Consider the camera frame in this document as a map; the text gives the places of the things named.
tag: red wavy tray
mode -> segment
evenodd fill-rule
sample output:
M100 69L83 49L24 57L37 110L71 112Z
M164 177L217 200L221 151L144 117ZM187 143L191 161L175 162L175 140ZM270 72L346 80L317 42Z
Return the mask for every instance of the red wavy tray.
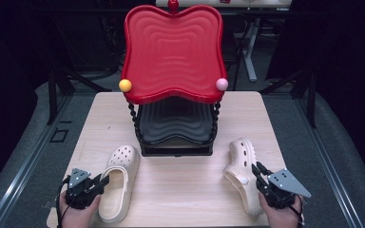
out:
M126 99L136 105L170 96L212 104L224 91L222 20L215 9L198 5L181 12L139 6L125 18L126 56L122 79L132 83Z

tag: shoe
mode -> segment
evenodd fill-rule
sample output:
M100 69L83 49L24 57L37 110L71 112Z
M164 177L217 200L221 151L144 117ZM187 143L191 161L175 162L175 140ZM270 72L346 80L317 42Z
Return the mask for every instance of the shoe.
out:
M231 163L224 168L224 176L241 195L245 212L252 217L263 213L259 205L256 177L251 164L256 164L256 152L249 139L241 138L230 143Z
M140 160L140 154L132 145L120 146L109 157L102 175L103 178L109 175L109 184L99 206L103 222L120 222L125 218Z

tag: yellow ball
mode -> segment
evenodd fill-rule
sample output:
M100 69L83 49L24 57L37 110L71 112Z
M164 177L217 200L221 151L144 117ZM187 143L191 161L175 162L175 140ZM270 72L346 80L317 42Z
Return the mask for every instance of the yellow ball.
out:
M127 79L122 79L118 86L122 92L129 92L132 88L132 83Z

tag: office chair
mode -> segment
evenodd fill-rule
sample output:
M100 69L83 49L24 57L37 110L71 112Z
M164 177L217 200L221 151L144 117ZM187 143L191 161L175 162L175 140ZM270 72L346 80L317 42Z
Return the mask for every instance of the office chair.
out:
M283 19L263 19L259 20L258 36L278 39L282 29L284 20Z
M234 83L232 90L236 90L237 79L239 76L240 62L243 57L243 47L245 37L250 29L250 23L242 14L222 14L223 20L223 36L221 40L221 53L223 61L227 65L227 70L236 65L234 72Z

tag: light wood tabletop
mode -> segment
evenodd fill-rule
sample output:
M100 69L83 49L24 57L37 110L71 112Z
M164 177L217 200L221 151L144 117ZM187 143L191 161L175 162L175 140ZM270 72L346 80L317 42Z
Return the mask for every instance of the light wood tabletop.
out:
M273 172L285 167L263 100L258 92L228 91L220 112L212 156L141 157L125 219L102 223L96 213L91 227L267 225L264 214L245 214L239 192L223 175L230 163L229 143L239 138L250 139L257 160ZM91 172L91 177L103 173L110 154L125 144L141 151L123 93L98 93L64 177L73 167ZM57 225L54 208L47 225Z
M167 7L167 2L168 0L156 0L156 6ZM289 8L292 0L231 0L229 4L221 3L221 0L179 0L182 8L198 4L214 8Z

